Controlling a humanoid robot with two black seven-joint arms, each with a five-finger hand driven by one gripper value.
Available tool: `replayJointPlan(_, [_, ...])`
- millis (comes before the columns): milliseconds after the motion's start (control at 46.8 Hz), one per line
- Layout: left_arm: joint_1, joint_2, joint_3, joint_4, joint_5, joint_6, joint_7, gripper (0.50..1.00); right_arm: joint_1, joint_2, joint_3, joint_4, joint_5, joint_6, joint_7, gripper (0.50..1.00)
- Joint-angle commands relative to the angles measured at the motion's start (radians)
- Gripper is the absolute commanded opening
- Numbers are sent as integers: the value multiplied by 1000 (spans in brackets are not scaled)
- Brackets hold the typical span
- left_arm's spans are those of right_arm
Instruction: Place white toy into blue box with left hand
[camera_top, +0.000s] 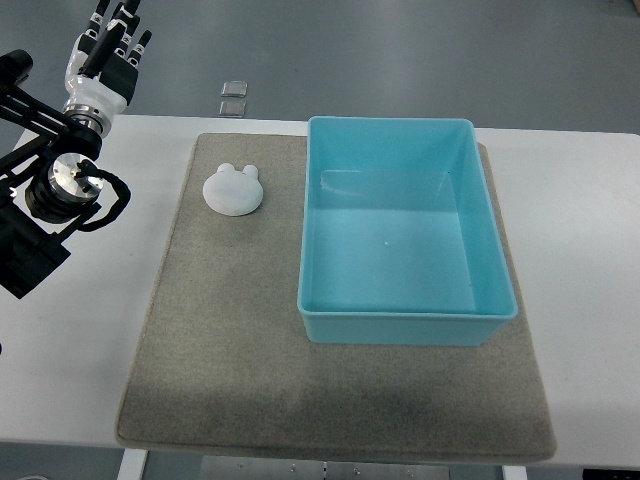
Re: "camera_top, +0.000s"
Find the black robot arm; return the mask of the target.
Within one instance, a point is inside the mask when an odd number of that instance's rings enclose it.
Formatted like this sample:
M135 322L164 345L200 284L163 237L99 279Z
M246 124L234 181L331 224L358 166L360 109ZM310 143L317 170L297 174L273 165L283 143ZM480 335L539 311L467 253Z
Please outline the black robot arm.
M21 87L33 67L24 50L1 58L1 117L34 139L1 158L1 285L21 299L70 256L64 241L114 222L131 199L96 160L113 113L92 94L57 111Z

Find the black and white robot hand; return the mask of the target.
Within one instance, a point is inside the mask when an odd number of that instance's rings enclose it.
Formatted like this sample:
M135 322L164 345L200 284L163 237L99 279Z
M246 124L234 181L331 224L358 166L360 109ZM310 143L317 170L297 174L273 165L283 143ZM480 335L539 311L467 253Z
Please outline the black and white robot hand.
M66 68L68 106L87 105L111 116L131 103L139 66L152 37L141 35L138 1L120 1L112 12L100 1L77 38Z

